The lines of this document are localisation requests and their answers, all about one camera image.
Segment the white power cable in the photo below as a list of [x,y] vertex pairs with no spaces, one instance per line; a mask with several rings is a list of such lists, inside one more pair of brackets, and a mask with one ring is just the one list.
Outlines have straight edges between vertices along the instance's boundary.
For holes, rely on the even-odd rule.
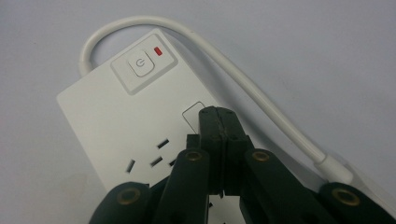
[[270,99],[238,67],[214,46],[186,26],[162,17],[139,16],[113,21],[97,30],[84,44],[79,57],[79,72],[84,77],[92,70],[91,54],[95,45],[105,36],[136,25],[157,25],[184,35],[213,59],[253,99],[273,123],[315,164],[331,182],[350,184],[353,174],[339,161],[324,153],[308,140]]

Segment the power button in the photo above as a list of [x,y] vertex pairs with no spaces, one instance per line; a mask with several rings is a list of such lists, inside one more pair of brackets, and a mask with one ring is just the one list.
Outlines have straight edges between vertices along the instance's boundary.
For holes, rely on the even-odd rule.
[[154,63],[143,50],[132,53],[128,58],[128,63],[139,77],[147,75],[154,69]]

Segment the red indicator light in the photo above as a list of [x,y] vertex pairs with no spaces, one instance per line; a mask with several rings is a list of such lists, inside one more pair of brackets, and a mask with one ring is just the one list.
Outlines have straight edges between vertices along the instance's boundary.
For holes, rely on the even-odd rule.
[[163,52],[160,50],[160,48],[156,47],[154,51],[158,54],[158,56],[161,56]]

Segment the power strip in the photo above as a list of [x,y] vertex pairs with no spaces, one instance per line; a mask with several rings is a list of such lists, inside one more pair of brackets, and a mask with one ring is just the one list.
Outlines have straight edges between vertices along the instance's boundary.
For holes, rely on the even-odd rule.
[[[168,176],[198,111],[219,105],[159,29],[58,95],[107,191]],[[238,199],[210,197],[209,223],[243,223]]]

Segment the screw hole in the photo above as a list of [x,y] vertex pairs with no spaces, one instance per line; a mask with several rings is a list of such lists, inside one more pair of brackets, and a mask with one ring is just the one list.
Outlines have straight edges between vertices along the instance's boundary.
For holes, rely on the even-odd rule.
[[333,189],[332,196],[340,203],[349,205],[349,206],[357,206],[361,203],[356,194],[347,190],[347,189]]
[[136,188],[123,189],[117,195],[117,202],[121,205],[135,203],[140,197],[140,190]]
[[192,151],[186,154],[186,158],[189,161],[198,161],[202,158],[202,155],[199,152]]
[[260,151],[253,152],[252,156],[256,161],[268,161],[270,159],[270,156],[268,156],[267,153]]

